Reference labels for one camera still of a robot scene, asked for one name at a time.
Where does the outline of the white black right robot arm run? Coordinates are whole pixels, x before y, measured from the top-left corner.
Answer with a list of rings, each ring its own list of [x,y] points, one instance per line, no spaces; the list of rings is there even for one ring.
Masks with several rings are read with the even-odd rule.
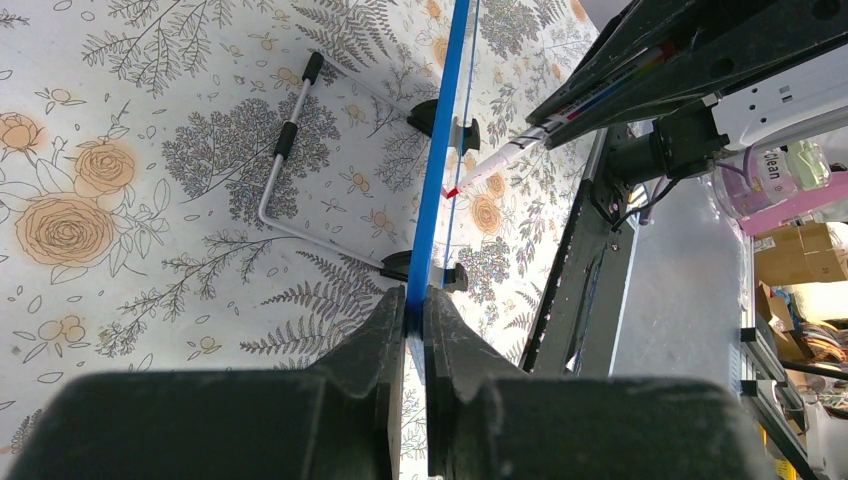
[[[527,118],[545,145],[649,119],[604,170],[633,185],[683,179],[767,138],[847,111],[843,1],[632,1]]]

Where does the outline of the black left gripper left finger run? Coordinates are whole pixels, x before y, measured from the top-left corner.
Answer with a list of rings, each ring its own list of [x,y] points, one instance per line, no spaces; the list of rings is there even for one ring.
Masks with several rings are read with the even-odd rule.
[[[12,479],[395,479],[405,290],[303,369],[98,373],[64,387]]]

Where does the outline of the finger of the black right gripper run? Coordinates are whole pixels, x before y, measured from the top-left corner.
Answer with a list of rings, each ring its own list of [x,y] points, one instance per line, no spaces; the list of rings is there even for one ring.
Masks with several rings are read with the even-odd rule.
[[[547,148],[734,92],[847,42],[844,1],[699,2],[689,28],[665,40],[676,47],[674,55],[557,130]]]
[[[549,116],[644,50],[688,29],[700,8],[696,0],[630,2],[606,24],[565,83],[526,121],[533,124]]]

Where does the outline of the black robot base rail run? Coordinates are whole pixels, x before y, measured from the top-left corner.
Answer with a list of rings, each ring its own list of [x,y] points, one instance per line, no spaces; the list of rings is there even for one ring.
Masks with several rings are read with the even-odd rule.
[[[612,372],[635,232],[612,226],[626,212],[627,196],[607,178],[606,163],[631,137],[625,124],[595,137],[519,361],[527,373]]]

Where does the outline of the white red whiteboard marker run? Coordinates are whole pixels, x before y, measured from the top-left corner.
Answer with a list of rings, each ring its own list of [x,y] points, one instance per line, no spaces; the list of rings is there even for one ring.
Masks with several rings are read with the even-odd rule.
[[[623,85],[661,65],[675,53],[676,47],[671,41],[665,41],[643,51],[603,79],[584,89],[574,100],[566,102],[552,114],[535,122],[520,135],[501,146],[495,153],[471,169],[451,190],[443,188],[443,197],[451,199],[484,182],[549,138],[558,129],[572,123],[586,111],[595,110],[597,104],[611,97]]]

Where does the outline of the blue framed whiteboard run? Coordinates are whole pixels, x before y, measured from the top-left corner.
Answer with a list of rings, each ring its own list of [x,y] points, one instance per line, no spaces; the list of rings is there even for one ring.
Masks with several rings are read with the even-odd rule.
[[[465,126],[469,126],[472,120],[469,103],[480,3],[454,1],[451,7],[450,30],[437,96],[436,124],[430,138],[407,282],[405,329],[410,337],[423,335],[423,309],[428,288],[436,287],[428,283],[431,262],[449,268],[447,254],[435,255],[433,249],[448,249],[453,206],[443,197],[442,189],[450,190],[462,176],[460,164],[452,169],[447,167],[451,156],[463,159],[449,140],[453,118],[458,117]]]

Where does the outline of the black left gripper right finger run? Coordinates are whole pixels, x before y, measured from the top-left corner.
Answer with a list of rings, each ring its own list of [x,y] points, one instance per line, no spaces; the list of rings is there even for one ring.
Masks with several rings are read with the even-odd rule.
[[[531,375],[430,288],[428,469],[445,479],[771,479],[752,418],[700,379]]]

